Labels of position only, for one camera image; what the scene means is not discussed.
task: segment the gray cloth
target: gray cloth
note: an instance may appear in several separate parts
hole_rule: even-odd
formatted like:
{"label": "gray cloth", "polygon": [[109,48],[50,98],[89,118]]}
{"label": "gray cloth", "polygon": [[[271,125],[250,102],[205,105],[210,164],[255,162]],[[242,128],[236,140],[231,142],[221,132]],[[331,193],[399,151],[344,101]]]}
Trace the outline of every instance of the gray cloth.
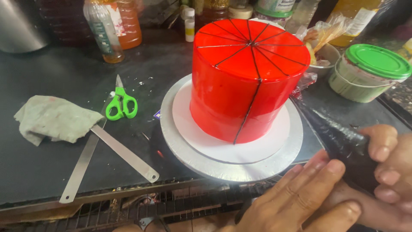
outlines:
{"label": "gray cloth", "polygon": [[14,118],[20,122],[19,130],[23,137],[38,146],[46,136],[52,141],[74,143],[103,116],[62,98],[36,95]]}

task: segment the red cake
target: red cake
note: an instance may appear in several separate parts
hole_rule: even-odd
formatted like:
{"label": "red cake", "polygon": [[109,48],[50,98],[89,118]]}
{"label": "red cake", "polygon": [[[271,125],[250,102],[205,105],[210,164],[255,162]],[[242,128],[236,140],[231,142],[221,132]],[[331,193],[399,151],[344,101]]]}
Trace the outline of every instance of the red cake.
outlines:
{"label": "red cake", "polygon": [[309,63],[304,44],[278,27],[243,19],[207,24],[194,38],[192,117],[220,140],[254,141],[271,128]]}

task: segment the green scissors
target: green scissors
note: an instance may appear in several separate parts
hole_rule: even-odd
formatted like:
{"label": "green scissors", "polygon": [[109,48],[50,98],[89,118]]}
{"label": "green scissors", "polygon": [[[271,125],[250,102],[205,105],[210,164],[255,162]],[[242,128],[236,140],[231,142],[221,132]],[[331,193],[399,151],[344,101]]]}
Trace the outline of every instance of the green scissors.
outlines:
{"label": "green scissors", "polygon": [[[120,79],[119,75],[117,75],[116,77],[115,94],[116,95],[113,97],[113,100],[106,107],[107,119],[111,121],[115,121],[117,119],[123,118],[124,116],[126,116],[127,118],[134,118],[134,116],[136,116],[137,114],[137,101],[134,97],[130,97],[129,95],[126,94],[123,88],[122,80]],[[129,109],[127,108],[128,102],[134,103],[134,108],[132,112],[129,112]],[[113,108],[117,109],[117,114],[114,116],[111,116],[110,111]]]}

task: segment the silver cake board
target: silver cake board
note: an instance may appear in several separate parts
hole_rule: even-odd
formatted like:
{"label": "silver cake board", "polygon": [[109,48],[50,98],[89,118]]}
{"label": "silver cake board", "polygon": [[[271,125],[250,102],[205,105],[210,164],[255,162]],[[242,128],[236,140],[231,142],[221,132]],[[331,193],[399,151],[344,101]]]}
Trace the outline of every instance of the silver cake board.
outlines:
{"label": "silver cake board", "polygon": [[222,182],[257,182],[272,178],[285,170],[296,158],[303,141],[303,126],[294,104],[288,99],[285,106],[290,117],[290,133],[284,145],[272,156],[250,164],[230,164],[211,159],[192,148],[180,135],[173,120],[173,100],[192,75],[176,82],[166,93],[160,108],[160,124],[165,141],[173,154],[194,172]]}

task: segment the black piping bag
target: black piping bag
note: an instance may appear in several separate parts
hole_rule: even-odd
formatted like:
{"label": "black piping bag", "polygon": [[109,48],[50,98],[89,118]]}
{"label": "black piping bag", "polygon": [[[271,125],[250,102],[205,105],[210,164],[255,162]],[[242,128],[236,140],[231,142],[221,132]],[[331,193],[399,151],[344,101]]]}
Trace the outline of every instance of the black piping bag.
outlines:
{"label": "black piping bag", "polygon": [[338,159],[345,164],[346,172],[343,176],[345,182],[354,189],[374,196],[374,189],[379,185],[374,175],[378,163],[369,156],[370,138],[293,97],[291,99],[322,141],[329,158]]}

